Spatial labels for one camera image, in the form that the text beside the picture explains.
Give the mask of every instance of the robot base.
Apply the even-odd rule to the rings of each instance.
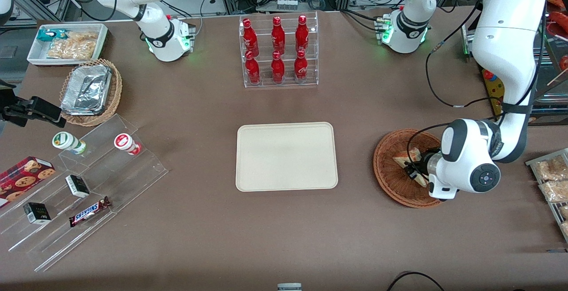
[[[152,46],[146,39],[150,52],[161,61],[174,61],[187,52],[193,52],[195,43],[195,27],[189,28],[187,23],[180,20],[170,20],[174,25],[174,34],[161,48]]]
[[[383,29],[385,32],[377,33],[377,41],[380,44],[385,44],[389,46],[392,50],[399,53],[412,53],[418,49],[418,46],[424,42],[426,39],[426,32],[428,28],[424,30],[422,36],[416,36],[416,38],[408,38],[396,23],[396,17],[400,13],[400,10],[395,10],[391,14],[383,15],[382,20],[387,20],[388,24],[384,22],[379,24],[375,22],[376,29]]]

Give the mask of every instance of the bottle cap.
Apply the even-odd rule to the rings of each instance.
[[[120,134],[114,139],[114,146],[120,150],[127,150],[132,146],[132,137],[128,134]]]

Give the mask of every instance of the snickers bar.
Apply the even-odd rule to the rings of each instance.
[[[86,208],[85,210],[79,212],[76,216],[72,216],[72,217],[69,218],[69,223],[71,224],[71,228],[76,226],[79,222],[81,222],[83,220],[87,220],[88,218],[90,218],[95,213],[100,212],[101,210],[107,208],[110,205],[111,205],[111,203],[108,200],[108,197],[105,197],[104,199],[97,201],[96,204],[93,204],[92,206],[90,206],[90,207]]]

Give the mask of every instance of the brown table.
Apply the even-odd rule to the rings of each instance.
[[[568,255],[545,252],[566,245],[524,161],[568,147],[567,128],[531,127],[525,154],[500,165],[495,190],[459,193],[438,208],[397,204],[373,174],[373,150],[390,131],[491,115],[488,103],[445,107],[426,84],[426,54],[468,12],[436,12],[427,41],[411,55],[377,46],[371,31],[339,12],[320,12],[320,85],[291,90],[244,89],[237,17],[206,19],[195,52],[174,63],[148,52],[136,24],[107,24],[103,56],[124,79],[118,113],[171,172],[45,273],[3,248],[0,289],[269,291],[298,281],[306,291],[381,291],[401,271],[417,270],[446,290],[566,290]],[[431,61],[434,87],[447,101],[485,96],[457,36]],[[68,72],[30,65],[20,95],[58,103]],[[241,125],[312,121],[335,130],[337,187],[235,188]],[[28,155],[57,155],[50,144],[57,131],[37,121],[8,125],[0,170]],[[395,290],[405,285],[436,290],[422,277],[405,277]]]

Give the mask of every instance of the cookie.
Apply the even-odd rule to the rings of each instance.
[[[24,170],[31,173],[36,173],[41,168],[41,165],[35,160],[30,160],[24,165]]]
[[[23,178],[20,178],[16,181],[16,187],[27,187],[27,186],[33,184],[35,181],[36,181],[35,177],[32,177],[32,176],[23,177]]]
[[[21,196],[22,194],[24,194],[23,191],[18,191],[18,192],[14,192],[14,193],[8,194],[8,196],[6,197],[6,200],[12,202],[12,201],[14,201],[16,198],[18,198],[18,196]]]
[[[52,174],[55,174],[55,169],[46,169],[43,170],[42,172],[40,172],[39,174],[37,174],[37,177],[40,179],[45,179],[45,178],[49,178],[49,176],[51,176]]]
[[[12,190],[12,185],[8,185],[4,188],[0,188],[0,194],[5,194],[6,192]]]

